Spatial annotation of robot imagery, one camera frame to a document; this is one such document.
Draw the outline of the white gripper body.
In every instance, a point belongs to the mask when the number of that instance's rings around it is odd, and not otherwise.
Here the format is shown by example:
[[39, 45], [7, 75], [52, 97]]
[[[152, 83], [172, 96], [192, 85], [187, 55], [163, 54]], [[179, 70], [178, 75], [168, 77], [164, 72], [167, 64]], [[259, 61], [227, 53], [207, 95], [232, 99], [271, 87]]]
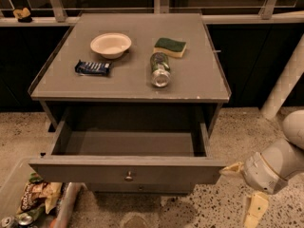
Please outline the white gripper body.
[[286, 180], [268, 166], [259, 152], [245, 161], [242, 173], [250, 187], [269, 195], [278, 193], [288, 185]]

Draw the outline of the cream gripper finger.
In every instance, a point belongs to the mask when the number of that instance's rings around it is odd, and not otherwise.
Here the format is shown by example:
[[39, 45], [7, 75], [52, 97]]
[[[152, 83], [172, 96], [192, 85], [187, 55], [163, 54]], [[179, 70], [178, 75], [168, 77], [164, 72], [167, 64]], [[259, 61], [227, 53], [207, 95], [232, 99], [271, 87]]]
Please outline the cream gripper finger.
[[244, 228], [257, 228], [269, 207], [269, 196], [260, 191], [247, 195], [244, 203]]
[[241, 177], [244, 163], [242, 161], [235, 162], [222, 168], [219, 172], [221, 175], [228, 177]]

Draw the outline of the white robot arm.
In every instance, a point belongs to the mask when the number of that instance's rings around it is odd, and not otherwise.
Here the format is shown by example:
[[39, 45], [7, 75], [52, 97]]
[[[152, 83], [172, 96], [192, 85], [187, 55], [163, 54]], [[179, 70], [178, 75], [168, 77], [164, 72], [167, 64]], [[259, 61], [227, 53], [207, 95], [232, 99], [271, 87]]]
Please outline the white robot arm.
[[[263, 117], [271, 120], [278, 113], [303, 74], [304, 36], [261, 108]], [[253, 189], [243, 220], [244, 228], [257, 228], [269, 207], [269, 197], [287, 187], [294, 176], [304, 173], [304, 110], [298, 109], [284, 117], [281, 129], [283, 138], [245, 161], [235, 162], [220, 170], [224, 176], [244, 179]]]

